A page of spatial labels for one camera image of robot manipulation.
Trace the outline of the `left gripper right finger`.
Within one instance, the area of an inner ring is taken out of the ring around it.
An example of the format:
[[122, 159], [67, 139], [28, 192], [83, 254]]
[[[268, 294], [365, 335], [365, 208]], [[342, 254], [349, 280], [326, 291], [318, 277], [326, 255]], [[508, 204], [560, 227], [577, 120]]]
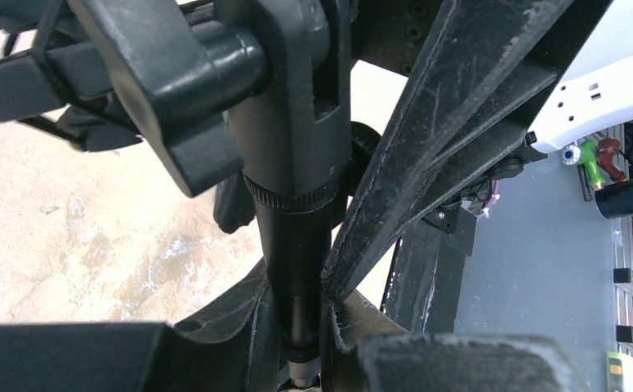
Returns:
[[409, 332], [359, 292], [322, 299], [325, 391], [582, 391], [584, 379], [542, 336]]

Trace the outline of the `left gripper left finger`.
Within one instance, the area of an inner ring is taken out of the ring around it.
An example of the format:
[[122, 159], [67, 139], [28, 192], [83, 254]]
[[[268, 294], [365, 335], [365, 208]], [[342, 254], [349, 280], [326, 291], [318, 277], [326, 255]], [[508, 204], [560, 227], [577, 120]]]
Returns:
[[0, 391], [273, 391], [278, 368], [263, 263], [175, 325], [0, 325]]

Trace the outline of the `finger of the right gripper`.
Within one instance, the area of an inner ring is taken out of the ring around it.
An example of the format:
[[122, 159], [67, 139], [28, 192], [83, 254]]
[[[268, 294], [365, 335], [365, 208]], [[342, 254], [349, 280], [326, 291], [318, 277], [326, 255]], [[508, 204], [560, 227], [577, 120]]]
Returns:
[[344, 300], [414, 221], [513, 152], [607, 1], [444, 1], [321, 273]]

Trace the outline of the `black shock-mount tripod stand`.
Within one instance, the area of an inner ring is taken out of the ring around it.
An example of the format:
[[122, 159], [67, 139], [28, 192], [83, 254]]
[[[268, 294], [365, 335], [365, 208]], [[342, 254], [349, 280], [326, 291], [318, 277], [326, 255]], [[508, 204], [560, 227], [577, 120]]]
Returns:
[[350, 161], [349, 1], [0, 1], [0, 123], [145, 141], [188, 197], [258, 220], [279, 363], [319, 373], [320, 271]]

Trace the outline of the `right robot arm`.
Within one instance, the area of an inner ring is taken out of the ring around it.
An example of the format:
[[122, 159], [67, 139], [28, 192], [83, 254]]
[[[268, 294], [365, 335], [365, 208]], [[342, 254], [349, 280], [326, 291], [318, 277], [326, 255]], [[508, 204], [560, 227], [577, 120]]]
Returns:
[[414, 221], [518, 149], [633, 119], [633, 1], [445, 1], [323, 268], [345, 299]]

